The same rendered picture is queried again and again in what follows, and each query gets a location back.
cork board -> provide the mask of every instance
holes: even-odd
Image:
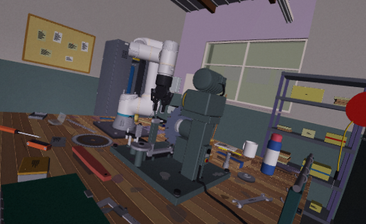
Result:
[[[95,36],[29,14],[22,60],[90,73]]]

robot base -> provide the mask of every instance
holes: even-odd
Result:
[[[101,131],[104,131],[111,138],[125,138],[126,131],[119,131],[112,127],[113,122],[93,122],[93,124],[99,128]],[[141,137],[148,137],[149,131],[143,129],[141,133]]]
[[[179,171],[183,165],[177,160],[173,159],[171,156],[158,157],[154,160],[146,157],[146,160],[143,161],[141,166],[136,167],[134,165],[135,155],[130,154],[130,148],[127,147],[127,145],[120,145],[117,148],[111,147],[110,152],[118,157],[123,163],[126,164],[126,166],[139,175],[143,180],[149,183],[157,192],[162,194],[162,196],[169,200],[173,205],[183,203],[184,201],[204,192],[202,184],[193,182],[185,176],[179,174]],[[224,172],[224,169],[209,163],[203,170],[203,178],[201,181],[204,182],[206,188],[209,189],[229,179],[229,177],[230,173],[226,173]],[[174,195],[175,189],[181,190],[179,197]]]

teal wall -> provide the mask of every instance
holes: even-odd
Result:
[[[93,115],[98,80],[0,59],[0,111]]]
[[[226,105],[226,108],[224,109],[224,115],[217,126],[216,133],[214,134],[214,139],[226,144],[230,144],[238,149],[242,149],[242,146],[246,140],[256,142],[259,145],[256,155],[260,156],[270,118],[270,113],[244,109],[238,106]],[[280,124],[291,127],[294,132],[301,133],[303,128],[314,130],[315,137],[320,139],[324,139],[327,132],[340,135],[343,135],[345,132],[340,129],[284,117],[280,118]],[[350,138],[350,135],[351,132],[346,132],[347,139]],[[339,156],[338,150],[322,147],[318,144],[312,144],[310,142],[298,140],[297,138],[291,138],[288,136],[282,136],[282,150],[291,152],[291,162],[298,165],[301,165],[303,159],[312,153],[314,155],[315,161],[331,166],[331,176],[335,174]],[[342,164],[344,157],[345,153],[342,152],[340,164]],[[307,199],[316,200],[326,207],[331,193],[332,190],[330,188],[317,183],[311,183]]]

window pane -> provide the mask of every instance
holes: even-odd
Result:
[[[206,64],[242,65],[247,43],[209,44]]]
[[[230,66],[206,66],[212,71],[223,75],[226,81],[226,93],[228,100],[235,100],[237,94],[239,76],[241,75],[242,67],[230,67]]]
[[[245,68],[238,94],[238,101],[273,108],[282,71],[276,69]],[[291,96],[294,83],[295,81],[289,82],[286,93],[287,97]],[[284,102],[282,109],[288,111],[289,106],[289,102]]]
[[[299,69],[304,41],[250,43],[247,66]]]

wooden table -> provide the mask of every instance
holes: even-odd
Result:
[[[53,136],[66,137],[65,147],[53,147],[49,151],[42,151],[26,146],[26,142],[32,139],[30,136],[11,134],[0,131],[0,186],[17,182],[17,170],[24,157],[50,157],[51,176],[61,176],[76,173],[87,189],[93,192],[96,202],[105,198],[112,198],[118,204],[127,207],[129,213],[140,223],[214,223],[229,224],[240,223],[228,210],[216,203],[205,193],[201,193],[180,205],[172,205],[150,185],[132,172],[117,157],[110,153],[109,148],[86,148],[104,167],[111,173],[116,181],[102,182],[95,174],[92,174],[81,161],[73,155],[72,146],[75,143],[71,137],[81,133],[91,133],[65,121],[63,125],[53,126],[48,119],[56,119],[56,115],[48,115],[44,120],[28,119],[29,113],[5,113],[0,112],[0,125],[16,128],[24,133],[41,136],[38,140],[50,142]],[[90,115],[67,116],[84,126],[96,130],[96,134],[105,135],[93,125],[94,119]],[[141,120],[143,125],[149,125],[150,119]],[[157,141],[164,141],[164,135],[159,135]],[[118,144],[126,144],[127,140],[114,140]],[[260,172],[261,158],[256,157],[249,167],[242,169],[231,168],[231,178],[216,187],[209,189],[209,193],[226,204],[247,223],[277,223],[282,211],[283,203],[280,197],[285,199],[286,187],[291,187],[295,177],[275,171],[273,176]],[[245,183],[237,177],[237,173],[243,171],[256,178],[255,183]],[[306,184],[299,208],[304,208],[311,183],[311,177]],[[235,207],[232,199],[242,200],[248,197],[256,197],[265,193],[272,197],[272,202],[258,202],[244,205],[242,209]],[[105,214],[110,223],[127,223],[115,212]],[[301,216],[296,215],[293,223],[299,224]]]

